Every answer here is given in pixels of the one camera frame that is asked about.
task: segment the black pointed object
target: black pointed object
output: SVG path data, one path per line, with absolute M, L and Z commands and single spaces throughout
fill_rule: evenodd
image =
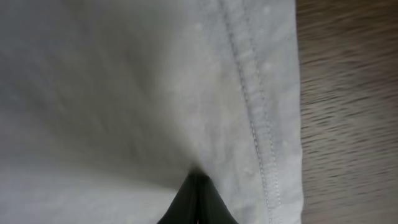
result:
M 158 224 L 238 224 L 211 179 L 191 172 Z

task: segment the white fabric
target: white fabric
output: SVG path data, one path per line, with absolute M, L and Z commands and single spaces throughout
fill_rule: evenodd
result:
M 293 0 L 0 1 L 0 223 L 156 223 L 191 166 L 300 223 Z

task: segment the stitching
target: stitching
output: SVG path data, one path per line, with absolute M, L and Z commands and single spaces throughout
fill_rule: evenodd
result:
M 266 196 L 267 212 L 269 214 L 269 217 L 268 217 L 269 218 L 269 223 L 271 223 L 271 213 L 270 213 L 270 209 L 269 209 L 268 192 L 266 190 L 266 178 L 264 176 L 264 168 L 262 166 L 262 161 L 261 161 L 260 152 L 259 152 L 259 148 L 258 148 L 257 135 L 256 135 L 256 132 L 254 130 L 254 125 L 253 125 L 253 122 L 252 122 L 252 119 L 251 119 L 251 116 L 250 116 L 250 112 L 249 112 L 249 99 L 248 99 L 247 89 L 246 89 L 245 82 L 244 82 L 243 71 L 241 69 L 241 63 L 238 60 L 238 51 L 237 51 L 236 46 L 235 46 L 234 41 L 233 41 L 233 33 L 231 32 L 231 24 L 229 23 L 229 20 L 228 20 L 227 10 L 225 9 L 224 2 L 222 0 L 219 0 L 219 4 L 220 4 L 221 10 L 224 12 L 223 13 L 224 14 L 224 16 L 223 16 L 224 23 L 226 25 L 226 30 L 227 30 L 227 33 L 229 35 L 229 42 L 231 44 L 231 48 L 232 48 L 232 51 L 233 51 L 234 62 L 236 64 L 237 68 L 238 68 L 239 81 L 240 81 L 240 84 L 241 84 L 243 97 L 244 97 L 245 104 L 246 104 L 246 109 L 248 111 L 248 118 L 249 118 L 249 122 L 250 122 L 250 127 L 251 127 L 251 132 L 252 132 L 254 145 L 255 145 L 255 148 L 256 148 L 257 159 L 259 161 L 259 168 L 260 168 L 261 179 L 262 179 L 262 189 L 263 189 L 264 194 Z
M 258 58 L 257 58 L 257 51 L 255 50 L 254 47 L 254 40 L 253 40 L 253 36 L 252 36 L 252 30 L 251 30 L 251 26 L 249 23 L 249 17 L 247 16 L 248 14 L 248 10 L 247 10 L 247 6 L 244 3 L 244 0 L 241 0 L 242 2 L 242 6 L 243 6 L 243 14 L 245 17 L 245 21 L 246 24 L 248 25 L 248 31 L 249 31 L 249 41 L 250 41 L 250 45 L 251 45 L 251 50 L 253 52 L 253 57 L 254 57 L 254 64 L 256 66 L 256 73 L 257 73 L 257 77 L 259 79 L 259 86 L 260 86 L 260 93 L 261 93 L 261 100 L 265 103 L 265 96 L 264 96 L 264 90 L 262 88 L 262 78 L 260 76 L 260 68 L 259 68 L 259 62 L 258 62 Z M 264 111 L 264 116 L 266 119 L 266 128 L 267 128 L 267 134 L 269 137 L 269 144 L 271 147 L 271 155 L 272 155 L 272 160 L 273 160 L 273 166 L 274 166 L 274 174 L 275 174 L 275 186 L 276 186 L 276 190 L 277 190 L 277 199 L 278 199 L 278 206 L 281 209 L 282 205 L 280 203 L 280 193 L 279 193 L 279 180 L 278 180 L 278 173 L 277 173 L 277 166 L 276 166 L 276 154 L 275 154 L 275 149 L 274 149 L 274 142 L 273 142 L 273 134 L 271 131 L 271 126 L 270 126 L 270 122 L 269 122 L 269 118 L 268 118 L 268 114 L 265 108 L 263 108 Z

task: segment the brown wood grain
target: brown wood grain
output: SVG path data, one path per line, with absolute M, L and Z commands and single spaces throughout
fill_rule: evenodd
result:
M 398 1 L 298 0 L 303 223 L 398 223 Z

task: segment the garment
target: garment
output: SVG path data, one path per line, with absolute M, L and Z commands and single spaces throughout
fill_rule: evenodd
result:
M 0 2 L 0 223 L 156 223 L 192 166 L 300 223 L 293 0 Z

